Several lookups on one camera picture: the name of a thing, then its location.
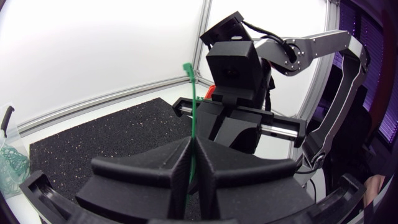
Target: speckled foam surface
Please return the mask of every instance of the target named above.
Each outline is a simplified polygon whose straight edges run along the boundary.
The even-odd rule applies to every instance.
[[[43,171],[52,187],[76,203],[90,176],[91,158],[132,156],[191,135],[192,120],[178,118],[160,98],[70,128],[30,145],[30,169]],[[200,217],[198,197],[186,218]]]

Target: white wall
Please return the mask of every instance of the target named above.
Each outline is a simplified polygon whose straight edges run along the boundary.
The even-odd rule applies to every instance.
[[[0,105],[21,124],[91,98],[185,75],[202,1],[7,0]]]
[[[281,37],[304,37],[325,30],[325,0],[217,0],[212,2],[207,29],[235,11],[239,11],[245,21]],[[251,37],[262,36],[245,28]],[[207,53],[208,49],[204,47],[199,70],[204,78],[213,81],[205,58]],[[272,69],[276,85],[276,89],[271,91],[273,110],[286,116],[293,116],[299,112],[314,76],[317,62],[318,60],[314,60],[310,67],[294,77],[286,77]]]

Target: green zip tie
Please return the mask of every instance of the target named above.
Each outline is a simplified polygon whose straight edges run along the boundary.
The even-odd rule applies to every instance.
[[[190,78],[192,83],[192,156],[191,156],[191,169],[189,175],[189,184],[191,184],[193,180],[193,176],[195,175],[196,169],[196,159],[195,159],[195,135],[196,135],[196,123],[197,123],[197,97],[195,90],[195,76],[193,75],[193,68],[191,63],[185,63],[182,65],[182,68],[187,72],[187,75]],[[187,195],[186,203],[189,201],[189,195]]]

